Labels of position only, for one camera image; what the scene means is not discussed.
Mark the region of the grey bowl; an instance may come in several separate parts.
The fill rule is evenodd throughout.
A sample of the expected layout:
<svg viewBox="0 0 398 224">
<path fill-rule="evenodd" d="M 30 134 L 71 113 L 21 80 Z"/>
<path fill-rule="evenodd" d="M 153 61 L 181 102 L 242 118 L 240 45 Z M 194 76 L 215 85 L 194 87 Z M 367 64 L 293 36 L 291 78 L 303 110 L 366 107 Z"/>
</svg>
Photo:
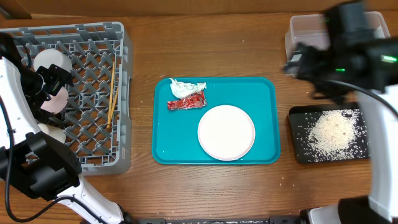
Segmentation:
<svg viewBox="0 0 398 224">
<path fill-rule="evenodd" d="M 43 50 L 33 60 L 33 68 L 35 71 L 37 71 L 40 66 L 49 68 L 52 64 L 68 72 L 72 69 L 72 61 L 69 57 L 55 49 Z"/>
</svg>

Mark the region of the pink bowl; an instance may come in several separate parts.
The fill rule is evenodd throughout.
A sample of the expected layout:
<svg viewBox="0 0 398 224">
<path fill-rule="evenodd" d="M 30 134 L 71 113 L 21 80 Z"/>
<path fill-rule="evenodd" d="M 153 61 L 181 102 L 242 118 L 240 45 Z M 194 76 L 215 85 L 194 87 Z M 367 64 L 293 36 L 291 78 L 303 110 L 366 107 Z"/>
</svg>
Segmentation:
<svg viewBox="0 0 398 224">
<path fill-rule="evenodd" d="M 49 113 L 57 114 L 66 107 L 67 103 L 68 91 L 65 87 L 61 87 L 60 91 L 55 96 L 51 96 L 51 100 L 44 101 L 40 108 Z"/>
</svg>

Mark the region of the cream white cup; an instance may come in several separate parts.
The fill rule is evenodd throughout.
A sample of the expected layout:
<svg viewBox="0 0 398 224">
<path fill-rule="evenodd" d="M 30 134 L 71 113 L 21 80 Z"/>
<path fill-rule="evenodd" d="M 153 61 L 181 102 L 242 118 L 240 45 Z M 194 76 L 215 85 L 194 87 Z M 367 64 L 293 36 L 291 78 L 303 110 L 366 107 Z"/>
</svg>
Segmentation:
<svg viewBox="0 0 398 224">
<path fill-rule="evenodd" d="M 50 137 L 60 141 L 61 143 L 65 143 L 66 134 L 62 129 L 44 123 L 39 123 L 38 126 L 43 133 L 48 134 Z"/>
</svg>

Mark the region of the wooden chopstick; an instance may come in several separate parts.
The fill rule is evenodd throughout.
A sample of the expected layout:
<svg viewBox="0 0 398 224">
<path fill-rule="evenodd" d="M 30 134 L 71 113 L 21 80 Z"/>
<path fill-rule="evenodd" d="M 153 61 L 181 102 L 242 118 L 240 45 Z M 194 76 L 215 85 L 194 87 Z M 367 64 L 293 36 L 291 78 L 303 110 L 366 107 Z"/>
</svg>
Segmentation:
<svg viewBox="0 0 398 224">
<path fill-rule="evenodd" d="M 111 126 L 111 122 L 112 122 L 112 118 L 113 118 L 113 114 L 114 114 L 114 110 L 116 107 L 116 103 L 117 103 L 117 99 L 118 99 L 118 93 L 119 93 L 119 86 L 116 89 L 116 94 L 113 97 L 113 102 L 112 105 L 109 109 L 109 114 L 108 114 L 108 123 L 107 123 L 107 127 L 109 128 Z"/>
<path fill-rule="evenodd" d="M 110 92 L 109 92 L 109 110 L 108 110 L 108 120 L 107 120 L 107 125 L 106 125 L 107 128 L 109 128 L 110 124 L 111 124 L 111 109 L 112 109 L 112 104 L 113 104 L 113 87 L 114 87 L 115 66 L 116 66 L 116 61 L 113 62 L 112 73 L 111 73 L 111 86 L 110 86 Z"/>
</svg>

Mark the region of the red snack wrapper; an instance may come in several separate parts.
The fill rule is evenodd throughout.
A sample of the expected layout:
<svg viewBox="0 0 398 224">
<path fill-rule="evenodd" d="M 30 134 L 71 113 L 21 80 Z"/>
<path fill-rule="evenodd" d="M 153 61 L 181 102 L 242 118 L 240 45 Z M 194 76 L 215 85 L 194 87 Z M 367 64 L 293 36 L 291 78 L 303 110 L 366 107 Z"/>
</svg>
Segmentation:
<svg viewBox="0 0 398 224">
<path fill-rule="evenodd" d="M 207 101 L 205 98 L 205 94 L 203 91 L 199 91 L 197 93 L 193 93 L 186 98 L 168 101 L 167 109 L 168 110 L 189 110 L 195 108 L 202 108 L 207 105 Z"/>
</svg>

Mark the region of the large white plate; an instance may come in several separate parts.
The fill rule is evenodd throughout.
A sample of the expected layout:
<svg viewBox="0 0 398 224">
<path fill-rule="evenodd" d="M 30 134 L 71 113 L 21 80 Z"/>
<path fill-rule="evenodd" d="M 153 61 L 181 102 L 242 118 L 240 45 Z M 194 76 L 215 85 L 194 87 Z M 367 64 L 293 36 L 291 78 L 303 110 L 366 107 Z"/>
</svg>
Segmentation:
<svg viewBox="0 0 398 224">
<path fill-rule="evenodd" d="M 202 149 L 212 158 L 235 161 L 251 150 L 256 129 L 244 110 L 232 105 L 220 105 L 201 117 L 197 136 Z"/>
</svg>

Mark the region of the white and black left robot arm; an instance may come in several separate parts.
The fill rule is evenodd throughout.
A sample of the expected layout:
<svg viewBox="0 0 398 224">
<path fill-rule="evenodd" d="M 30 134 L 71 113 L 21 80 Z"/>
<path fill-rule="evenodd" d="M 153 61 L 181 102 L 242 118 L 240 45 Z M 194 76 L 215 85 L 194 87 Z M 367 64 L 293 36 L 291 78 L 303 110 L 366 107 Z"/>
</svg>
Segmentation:
<svg viewBox="0 0 398 224">
<path fill-rule="evenodd" d="M 58 50 L 32 68 L 22 63 L 20 41 L 1 33 L 1 179 L 8 216 L 19 223 L 40 217 L 57 203 L 70 208 L 88 223 L 134 223 L 117 203 L 102 196 L 82 175 L 76 154 L 38 125 L 53 116 L 42 109 L 59 91 L 73 86 L 72 63 Z M 10 188 L 25 196 L 48 201 L 29 218 L 16 217 Z"/>
</svg>

